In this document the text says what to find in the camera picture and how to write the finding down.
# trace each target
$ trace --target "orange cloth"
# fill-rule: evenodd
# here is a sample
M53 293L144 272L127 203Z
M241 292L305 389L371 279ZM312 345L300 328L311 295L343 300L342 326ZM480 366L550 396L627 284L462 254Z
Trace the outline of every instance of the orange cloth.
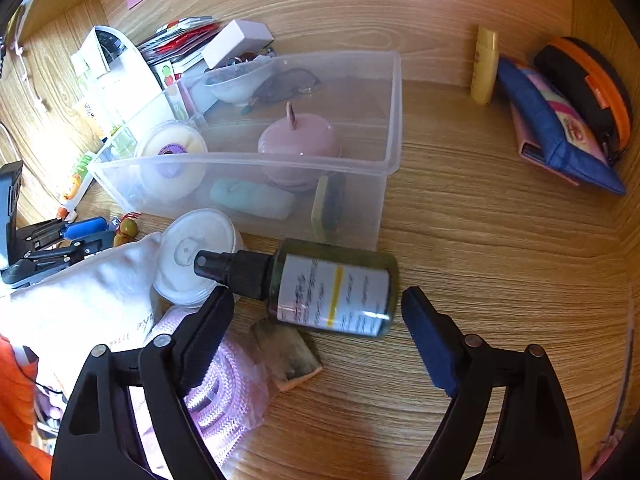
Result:
M38 363L30 363L23 367L22 371L35 379ZM36 473L43 480L49 480L52 457L30 444L31 431L35 423L33 412L35 384L20 373L14 349L2 336L0 336L0 384L2 384L0 422Z

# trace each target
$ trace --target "metal screw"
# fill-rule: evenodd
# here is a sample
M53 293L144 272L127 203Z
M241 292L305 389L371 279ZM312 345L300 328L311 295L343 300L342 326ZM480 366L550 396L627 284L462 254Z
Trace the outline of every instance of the metal screw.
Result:
M542 348L542 346L540 346L540 345L530 345L529 346L529 352L531 352L531 355L533 355L533 357L544 357L545 356L545 349Z
M104 353L106 351L107 351L107 346L106 345L96 345L91 350L91 355L94 356L94 357L100 357L101 355L104 355Z
M467 346L471 346L471 348L478 348L479 346L482 346L482 343L484 343L484 341L479 335L469 334L465 336L465 344Z
M158 348L162 348L169 344L171 344L171 336L168 334L160 334L154 339L154 346L157 346Z

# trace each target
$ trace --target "pink rope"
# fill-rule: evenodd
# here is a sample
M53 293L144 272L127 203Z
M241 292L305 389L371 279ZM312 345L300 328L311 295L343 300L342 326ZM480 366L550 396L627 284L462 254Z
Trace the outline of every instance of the pink rope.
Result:
M193 312L175 306L169 309L151 330L147 342L160 334L172 334L184 317ZM168 478L142 389L132 388L131 397L149 465L153 472ZM269 403L265 374L238 344L225 337L202 384L189 391L184 403L207 449L222 467L242 437L262 423L262 414Z

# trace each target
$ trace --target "yellow bottle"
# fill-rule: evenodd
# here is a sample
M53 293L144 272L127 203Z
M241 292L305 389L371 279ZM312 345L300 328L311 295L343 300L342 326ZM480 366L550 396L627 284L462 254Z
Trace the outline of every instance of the yellow bottle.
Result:
M487 105L491 101L499 57L498 33L480 25L476 43L474 76L471 80L471 97L479 105Z

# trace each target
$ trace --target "transparent plastic box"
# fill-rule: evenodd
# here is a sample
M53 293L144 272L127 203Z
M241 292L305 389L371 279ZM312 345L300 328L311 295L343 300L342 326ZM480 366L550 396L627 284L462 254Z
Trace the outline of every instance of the transparent plastic box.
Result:
M258 152L287 102L332 125L340 156ZM176 150L171 128L197 137L188 141L197 153ZM90 171L124 211L175 219L216 208L241 232L375 249L401 147L400 56L318 52L178 80L111 137Z

